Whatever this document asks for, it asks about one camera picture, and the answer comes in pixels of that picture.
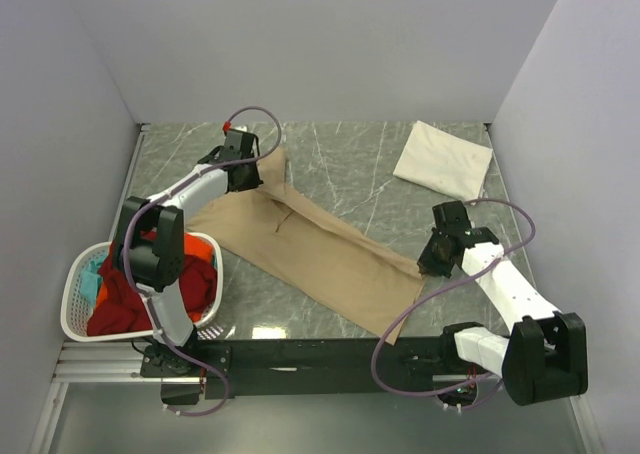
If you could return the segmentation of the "beige t shirt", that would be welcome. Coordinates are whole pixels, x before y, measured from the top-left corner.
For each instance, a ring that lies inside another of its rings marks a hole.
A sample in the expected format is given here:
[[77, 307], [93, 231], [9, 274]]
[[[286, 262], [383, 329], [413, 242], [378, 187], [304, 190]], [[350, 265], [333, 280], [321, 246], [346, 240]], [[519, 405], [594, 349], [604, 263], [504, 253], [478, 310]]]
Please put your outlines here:
[[421, 293], [415, 263], [367, 238], [285, 181], [286, 152], [258, 164], [262, 185], [209, 202], [187, 226], [380, 336]]

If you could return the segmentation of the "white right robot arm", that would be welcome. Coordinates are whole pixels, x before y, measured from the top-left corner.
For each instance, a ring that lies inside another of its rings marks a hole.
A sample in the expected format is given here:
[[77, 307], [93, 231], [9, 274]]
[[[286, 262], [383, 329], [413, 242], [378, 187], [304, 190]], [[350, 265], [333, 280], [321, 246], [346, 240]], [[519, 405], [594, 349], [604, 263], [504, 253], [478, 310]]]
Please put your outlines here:
[[417, 265], [421, 273], [450, 277], [459, 268], [500, 314], [508, 336], [479, 323], [444, 328], [439, 361], [460, 373], [475, 364], [501, 378], [520, 406], [579, 396], [588, 389], [584, 321], [547, 301], [514, 266], [487, 227], [475, 227], [461, 201], [436, 205], [435, 225]]

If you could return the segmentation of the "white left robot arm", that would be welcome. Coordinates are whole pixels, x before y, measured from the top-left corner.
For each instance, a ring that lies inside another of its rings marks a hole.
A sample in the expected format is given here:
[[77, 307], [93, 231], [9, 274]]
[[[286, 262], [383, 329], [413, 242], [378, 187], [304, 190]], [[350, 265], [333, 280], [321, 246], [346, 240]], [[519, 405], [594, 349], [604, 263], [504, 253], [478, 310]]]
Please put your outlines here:
[[186, 265], [185, 224], [208, 202], [257, 188], [259, 157], [255, 134], [229, 128], [224, 143], [183, 179], [148, 198], [131, 196], [122, 205], [113, 263], [141, 298], [153, 337], [170, 345], [164, 363], [176, 375], [193, 373], [200, 362], [198, 348], [188, 343], [195, 326], [179, 286]]

